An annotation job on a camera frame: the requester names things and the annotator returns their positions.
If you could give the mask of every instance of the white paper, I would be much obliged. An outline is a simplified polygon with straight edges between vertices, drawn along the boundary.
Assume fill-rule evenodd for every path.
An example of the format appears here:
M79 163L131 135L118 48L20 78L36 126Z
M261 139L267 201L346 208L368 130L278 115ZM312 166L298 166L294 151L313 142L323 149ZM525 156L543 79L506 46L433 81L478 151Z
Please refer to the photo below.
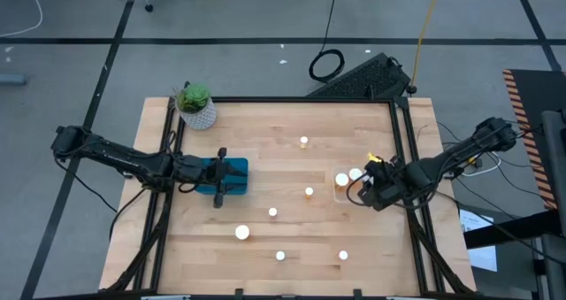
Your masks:
M487 216L483 216L483 217L493 221L493 218ZM462 231L464 233L469 230L474 230L481 227L487 227L492 225L489 222L476 216L475 214L463 210L460 210L460 224L462 225ZM482 268L489 271L497 272L497 255L495 253L495 246L468 250L468 257L470 258L471 265L477 268Z

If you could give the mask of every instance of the white flower pot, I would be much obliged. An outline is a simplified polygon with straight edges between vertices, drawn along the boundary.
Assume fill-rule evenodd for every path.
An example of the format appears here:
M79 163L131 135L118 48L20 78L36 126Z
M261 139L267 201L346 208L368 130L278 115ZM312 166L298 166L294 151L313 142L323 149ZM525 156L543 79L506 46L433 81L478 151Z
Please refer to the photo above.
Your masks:
M209 98L206 106L197 113L183 112L179 107L177 107L177 111L179 111L185 123L195 130L205 130L212 127L216 122L216 106L214 106L211 98Z

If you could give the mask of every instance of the orange and black tape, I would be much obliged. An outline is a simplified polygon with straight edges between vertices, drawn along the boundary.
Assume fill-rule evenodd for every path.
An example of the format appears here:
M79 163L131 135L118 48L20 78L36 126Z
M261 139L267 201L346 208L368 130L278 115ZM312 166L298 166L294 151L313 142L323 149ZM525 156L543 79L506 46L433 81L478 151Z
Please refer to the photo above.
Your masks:
M515 112L516 120L519 123L519 128L523 131L528 131L531 128L531 125L529 124L526 112L524 111L523 102L521 100L521 96L519 96L519 90L516 88L515 77L509 69L503 70L503 80L505 80L507 92L509 93L509 98L511 100L511 106L513 106L513 111ZM527 150L529 161L531 162L535 181L539 188L539 194L544 197L544 205L548 209L556 209L555 196L553 195L552 188L548 183L547 173L545 171L545 167L542 165L542 159L540 159L537 143L535 142L532 133L527 133L523 137L523 143Z

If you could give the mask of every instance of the green succulent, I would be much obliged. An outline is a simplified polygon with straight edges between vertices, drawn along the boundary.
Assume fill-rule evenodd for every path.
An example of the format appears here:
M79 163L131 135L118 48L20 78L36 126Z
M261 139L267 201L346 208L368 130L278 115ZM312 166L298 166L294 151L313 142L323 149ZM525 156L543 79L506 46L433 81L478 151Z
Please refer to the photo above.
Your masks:
M210 92L203 84L191 84L177 94L179 110L197 113L209 102Z

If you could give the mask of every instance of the gray floor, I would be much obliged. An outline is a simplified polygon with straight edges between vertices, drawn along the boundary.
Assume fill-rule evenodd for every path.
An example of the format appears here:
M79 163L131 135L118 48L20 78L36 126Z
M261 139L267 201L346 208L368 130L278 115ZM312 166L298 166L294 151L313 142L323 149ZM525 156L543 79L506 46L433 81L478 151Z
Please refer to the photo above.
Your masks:
M40 0L43 25L22 37L112 38L124 1ZM549 38L566 37L566 0L530 0ZM430 0L336 0L330 36L418 37ZM223 38L320 37L330 0L136 0L125 37ZM0 0L0 32L30 27L38 18L33 0ZM427 37L536 38L518 0L439 0ZM412 45L334 45L346 70L385 52L412 73ZM59 125L79 125L98 81L108 45L0 44L0 73L25 73L25 87L0 89L0 293L19 297L64 173L49 150ZM93 130L132 144L148 96L167 96L185 80L205 82L216 96L304 96L319 86L307 73L319 45L121 45ZM566 68L566 47L553 47ZM333 67L325 60L318 70ZM437 119L461 137L488 116L513 119L502 79L504 68L550 70L538 46L424 46L418 96L431 97ZM441 129L442 140L453 141ZM523 144L503 155L528 162ZM505 165L519 187L536 190L532 171ZM78 175L118 204L122 179L113 170L81 161ZM542 211L536 196L511 188L498 173L466 184L516 215ZM466 204L493 209L455 184ZM35 296L96 291L106 255L112 213L75 183ZM478 281L485 290L490 281ZM514 288L497 293L516 294Z

